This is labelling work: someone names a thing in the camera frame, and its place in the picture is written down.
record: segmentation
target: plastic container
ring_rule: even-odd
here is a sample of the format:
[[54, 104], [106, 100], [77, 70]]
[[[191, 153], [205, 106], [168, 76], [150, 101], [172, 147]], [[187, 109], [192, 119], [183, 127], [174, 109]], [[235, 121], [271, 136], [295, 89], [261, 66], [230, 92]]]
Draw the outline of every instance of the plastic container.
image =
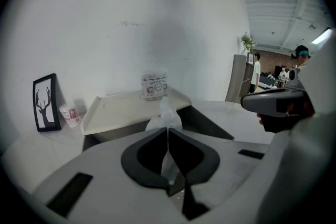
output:
[[141, 76], [141, 86], [145, 100], [162, 98], [167, 95], [168, 72], [166, 69], [146, 72]]
[[73, 104], [65, 104], [59, 108], [63, 118], [71, 128], [77, 127], [80, 124], [78, 110]]

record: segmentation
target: ceiling light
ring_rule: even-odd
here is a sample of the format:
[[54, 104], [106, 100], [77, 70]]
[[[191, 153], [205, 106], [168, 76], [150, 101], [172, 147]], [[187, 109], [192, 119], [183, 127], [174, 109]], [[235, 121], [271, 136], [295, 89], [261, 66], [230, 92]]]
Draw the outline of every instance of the ceiling light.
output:
[[316, 39], [312, 41], [313, 44], [318, 44], [321, 43], [322, 41], [328, 39], [331, 36], [331, 29], [327, 28], [326, 30], [323, 31], [321, 35], [319, 35]]

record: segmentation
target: plastic bag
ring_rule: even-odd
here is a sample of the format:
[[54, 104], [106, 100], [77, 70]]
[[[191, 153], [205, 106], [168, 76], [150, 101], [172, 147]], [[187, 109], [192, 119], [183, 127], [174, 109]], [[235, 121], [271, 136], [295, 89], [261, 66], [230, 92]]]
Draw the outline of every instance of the plastic bag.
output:
[[167, 178], [169, 184], [173, 185], [180, 170], [169, 152], [168, 129], [175, 128], [177, 130], [181, 130], [182, 121], [176, 112], [175, 106], [169, 103], [168, 97], [162, 98], [160, 102], [160, 113], [160, 117], [156, 116], [150, 120], [147, 124], [146, 131], [163, 127], [167, 128], [168, 151], [162, 161], [161, 176]]

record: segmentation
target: black slot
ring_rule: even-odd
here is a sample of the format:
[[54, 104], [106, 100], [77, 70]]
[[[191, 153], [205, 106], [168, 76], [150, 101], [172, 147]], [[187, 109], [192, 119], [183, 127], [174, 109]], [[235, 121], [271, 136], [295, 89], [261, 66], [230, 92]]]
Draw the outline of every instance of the black slot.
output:
[[264, 156], [264, 153], [255, 152], [255, 151], [249, 151], [249, 150], [241, 150], [238, 152], [239, 154], [254, 158], [254, 159], [262, 159]]
[[47, 204], [47, 207], [57, 214], [66, 217], [92, 178], [90, 175], [78, 173]]

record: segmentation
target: ceiling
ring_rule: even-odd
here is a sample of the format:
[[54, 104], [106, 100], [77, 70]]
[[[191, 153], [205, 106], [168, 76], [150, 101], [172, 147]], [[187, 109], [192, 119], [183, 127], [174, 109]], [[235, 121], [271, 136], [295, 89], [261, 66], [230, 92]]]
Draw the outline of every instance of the ceiling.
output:
[[334, 22], [323, 0], [245, 0], [256, 49], [289, 55], [298, 45], [311, 53], [311, 42]]

